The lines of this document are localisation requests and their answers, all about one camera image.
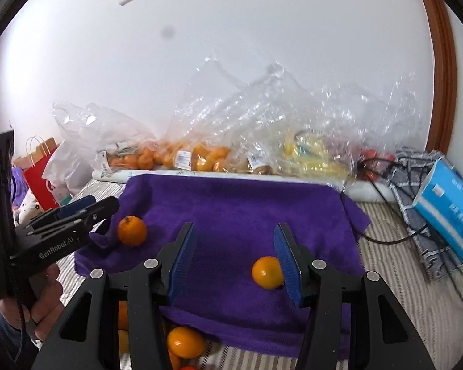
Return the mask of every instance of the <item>human hand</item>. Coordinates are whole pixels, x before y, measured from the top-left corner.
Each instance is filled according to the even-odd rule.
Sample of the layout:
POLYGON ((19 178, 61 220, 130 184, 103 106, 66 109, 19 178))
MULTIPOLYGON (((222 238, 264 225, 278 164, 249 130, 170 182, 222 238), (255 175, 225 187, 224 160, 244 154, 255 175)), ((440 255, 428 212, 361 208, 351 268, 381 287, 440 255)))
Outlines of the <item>human hand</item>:
MULTIPOLYGON (((32 307, 31 312, 23 306, 24 319, 27 322, 32 317, 37 323, 35 334, 41 341, 46 339, 55 321, 58 320, 64 310, 64 305, 60 302, 60 296, 62 296, 64 288, 57 281, 60 274, 57 264, 54 263, 48 266, 45 274, 48 284, 41 292, 41 296, 32 307)), ((0 313, 12 327, 20 330, 21 318, 15 298, 3 298, 0 300, 0 313)))

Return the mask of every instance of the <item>purple towel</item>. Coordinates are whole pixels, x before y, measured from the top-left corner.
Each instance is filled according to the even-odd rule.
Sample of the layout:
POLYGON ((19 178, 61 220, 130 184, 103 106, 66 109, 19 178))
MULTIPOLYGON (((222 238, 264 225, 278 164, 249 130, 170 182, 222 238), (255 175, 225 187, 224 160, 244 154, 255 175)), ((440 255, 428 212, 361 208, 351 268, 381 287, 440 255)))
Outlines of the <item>purple towel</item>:
POLYGON ((12 167, 12 176, 15 180, 15 191, 12 181, 10 181, 10 198, 12 199, 12 205, 19 207, 29 190, 29 185, 27 185, 26 179, 22 174, 22 170, 18 166, 12 167))
MULTIPOLYGON (((279 356, 300 351, 309 310, 297 308, 284 287, 265 290, 251 276, 258 258, 275 256, 273 228, 279 222, 287 223, 314 257, 347 273, 364 273, 339 193, 328 186, 140 175, 127 182, 119 200, 106 236, 92 233, 93 242, 76 252, 76 271, 129 270, 156 257, 161 246, 175 240, 183 223, 191 221, 199 239, 185 288, 174 306, 162 312, 227 345, 279 356), (116 226, 125 216, 140 217, 148 227, 141 247, 118 241, 116 226)), ((349 199, 346 208, 354 226, 364 230, 368 217, 349 199)), ((340 359, 348 357, 346 309, 340 359)))

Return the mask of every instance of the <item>checkered cloth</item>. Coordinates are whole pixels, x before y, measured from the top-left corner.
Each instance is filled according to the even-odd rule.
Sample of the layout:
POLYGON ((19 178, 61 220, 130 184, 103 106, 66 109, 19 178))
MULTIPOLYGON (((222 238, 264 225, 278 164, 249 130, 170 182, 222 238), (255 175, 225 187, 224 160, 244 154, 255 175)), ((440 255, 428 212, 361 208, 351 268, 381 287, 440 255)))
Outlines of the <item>checkered cloth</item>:
MULTIPOLYGON (((413 149, 402 149, 395 154, 395 161, 402 166, 394 166, 388 176, 389 188, 393 191, 399 209, 404 220, 409 225, 408 234, 426 226, 425 220, 413 208, 413 198, 417 194, 423 180, 432 169, 437 159, 442 158, 449 166, 451 164, 446 157, 437 150, 430 153, 413 149)), ((446 247, 447 253, 437 247, 436 242, 431 239, 427 229, 421 232, 422 235, 415 235, 413 241, 420 256, 420 261, 425 268, 425 272, 431 281, 437 280, 447 274, 443 259, 446 261, 447 268, 451 271, 458 265, 463 264, 455 253, 446 247)))

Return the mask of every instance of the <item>blue box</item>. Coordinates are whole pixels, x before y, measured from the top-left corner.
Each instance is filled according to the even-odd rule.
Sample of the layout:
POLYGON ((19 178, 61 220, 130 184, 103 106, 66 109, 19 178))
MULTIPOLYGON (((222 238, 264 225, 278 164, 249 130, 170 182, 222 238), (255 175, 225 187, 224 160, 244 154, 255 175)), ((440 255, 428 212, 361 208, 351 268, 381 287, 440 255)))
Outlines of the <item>blue box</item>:
POLYGON ((442 159, 425 178, 413 207, 463 260, 463 180, 442 159))

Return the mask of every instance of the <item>paper shopping bag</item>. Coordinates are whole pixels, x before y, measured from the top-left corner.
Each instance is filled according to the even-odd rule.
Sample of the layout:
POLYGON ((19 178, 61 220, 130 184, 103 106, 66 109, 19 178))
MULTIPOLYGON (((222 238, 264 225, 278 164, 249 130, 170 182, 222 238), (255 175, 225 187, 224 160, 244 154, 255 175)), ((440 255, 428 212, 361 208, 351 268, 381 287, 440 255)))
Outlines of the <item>paper shopping bag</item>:
MULTIPOLYGON (((32 137, 27 140, 29 142, 31 139, 38 140, 38 137, 32 137)), ((40 142, 40 146, 45 146, 44 142, 40 142)), ((43 171, 50 159, 51 155, 55 149, 50 150, 49 147, 43 148, 44 157, 41 158, 36 163, 33 163, 30 168, 23 172, 24 178, 29 184, 33 195, 38 200, 38 203, 41 205, 43 210, 48 210, 49 208, 60 207, 58 202, 55 200, 53 194, 48 188, 47 182, 42 178, 43 171)))

